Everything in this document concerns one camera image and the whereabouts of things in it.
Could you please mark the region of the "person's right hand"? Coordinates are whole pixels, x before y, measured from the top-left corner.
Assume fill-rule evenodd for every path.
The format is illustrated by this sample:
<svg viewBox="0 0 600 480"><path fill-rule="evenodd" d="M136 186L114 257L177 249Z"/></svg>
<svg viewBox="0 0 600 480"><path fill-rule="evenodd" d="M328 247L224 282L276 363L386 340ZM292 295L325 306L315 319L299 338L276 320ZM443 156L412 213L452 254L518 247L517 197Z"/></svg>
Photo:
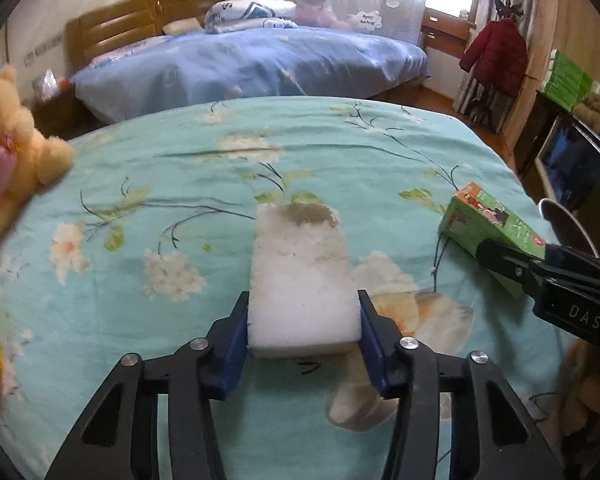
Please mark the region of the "person's right hand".
<svg viewBox="0 0 600 480"><path fill-rule="evenodd" d="M577 339L569 347L566 385L559 409L559 429L570 437L588 422L600 424L600 347Z"/></svg>

